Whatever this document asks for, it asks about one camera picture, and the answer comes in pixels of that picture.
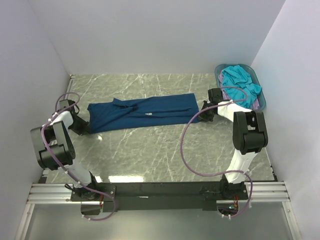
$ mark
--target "marble floor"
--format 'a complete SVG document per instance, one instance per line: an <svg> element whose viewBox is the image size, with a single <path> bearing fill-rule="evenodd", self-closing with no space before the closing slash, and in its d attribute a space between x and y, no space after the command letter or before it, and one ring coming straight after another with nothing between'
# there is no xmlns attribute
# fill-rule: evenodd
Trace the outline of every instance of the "marble floor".
<svg viewBox="0 0 320 240"><path fill-rule="evenodd" d="M208 89L217 87L214 74L102 74L73 75L69 90L81 96L79 116L89 121L89 103L140 99L194 93L201 109ZM184 124L121 129L78 136L69 132L76 160L103 182L216 181L190 172L180 155ZM184 157L201 173L225 171L232 159L232 123L215 116L213 122L192 124L184 139ZM253 180L273 181L265 149L252 161L248 173ZM50 171L47 183L68 183Z"/></svg>

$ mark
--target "teal cloth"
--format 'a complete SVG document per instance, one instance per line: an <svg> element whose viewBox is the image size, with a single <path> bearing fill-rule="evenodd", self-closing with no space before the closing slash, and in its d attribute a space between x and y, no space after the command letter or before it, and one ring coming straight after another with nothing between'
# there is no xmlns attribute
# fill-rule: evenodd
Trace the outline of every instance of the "teal cloth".
<svg viewBox="0 0 320 240"><path fill-rule="evenodd" d="M248 95L247 100L237 102L236 104L246 109L250 109L262 88L259 85L254 84L250 74L239 65L226 67L222 70L222 75L222 85L224 87L235 86L246 92ZM224 88L224 91L232 100L240 100L246 97L244 93L235 88Z"/></svg>

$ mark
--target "cable clip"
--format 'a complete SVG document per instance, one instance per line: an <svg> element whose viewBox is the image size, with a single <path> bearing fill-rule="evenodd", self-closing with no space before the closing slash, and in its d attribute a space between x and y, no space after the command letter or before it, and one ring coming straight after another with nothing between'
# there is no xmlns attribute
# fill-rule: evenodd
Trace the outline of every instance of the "cable clip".
<svg viewBox="0 0 320 240"><path fill-rule="evenodd" d="M52 115L52 118L54 118L55 116L59 116L59 113L55 112L55 113Z"/></svg>

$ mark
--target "laundry basket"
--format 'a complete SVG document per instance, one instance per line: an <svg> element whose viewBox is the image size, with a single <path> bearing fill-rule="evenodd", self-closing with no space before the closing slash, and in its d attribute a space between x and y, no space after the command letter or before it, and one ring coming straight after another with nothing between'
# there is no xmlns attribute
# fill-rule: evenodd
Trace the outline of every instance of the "laundry basket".
<svg viewBox="0 0 320 240"><path fill-rule="evenodd" d="M236 65L240 65L248 74L250 74L252 82L254 84L260 86L260 83L258 81L258 78L257 78L255 71L251 67L249 67L248 65L245 65L245 64L220 64L214 70L216 85L218 87L220 87L220 82L219 82L218 76L221 73L221 71L229 66L236 66ZM265 107L267 105L266 99L265 99L265 96L264 96L264 93L262 90L261 90L260 94L257 96L257 98L258 98L258 102L259 102L260 107L258 109L256 109L255 111L262 111L263 109L265 109Z"/></svg>

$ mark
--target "white wall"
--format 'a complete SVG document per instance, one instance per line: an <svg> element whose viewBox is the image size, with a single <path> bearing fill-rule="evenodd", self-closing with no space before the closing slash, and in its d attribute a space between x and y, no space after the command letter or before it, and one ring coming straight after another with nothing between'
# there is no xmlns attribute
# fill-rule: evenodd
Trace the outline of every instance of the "white wall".
<svg viewBox="0 0 320 240"><path fill-rule="evenodd" d="M212 73L250 65L285 0L29 0L67 71Z"/></svg>
<svg viewBox="0 0 320 240"><path fill-rule="evenodd" d="M268 153L303 237L319 239L320 1L286 0L253 61L263 88Z"/></svg>
<svg viewBox="0 0 320 240"><path fill-rule="evenodd" d="M14 239L41 174L30 130L54 111L68 74L27 0L0 7L0 239Z"/></svg>

